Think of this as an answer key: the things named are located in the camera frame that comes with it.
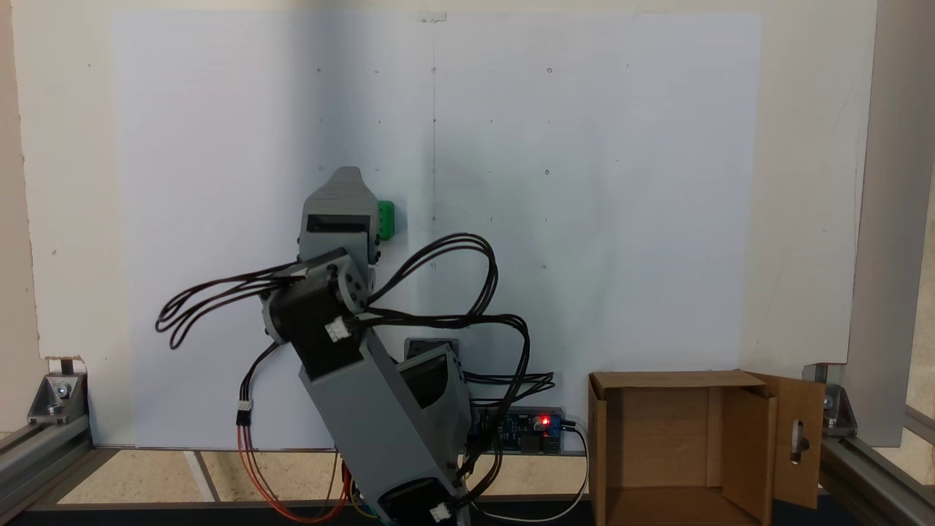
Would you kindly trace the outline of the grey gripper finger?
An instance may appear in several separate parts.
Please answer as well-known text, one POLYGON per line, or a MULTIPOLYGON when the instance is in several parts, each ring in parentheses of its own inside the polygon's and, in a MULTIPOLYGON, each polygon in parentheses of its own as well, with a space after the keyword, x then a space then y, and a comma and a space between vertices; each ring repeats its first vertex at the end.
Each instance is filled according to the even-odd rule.
POLYGON ((378 200, 358 167, 340 167, 305 200, 306 214, 377 216, 378 200))

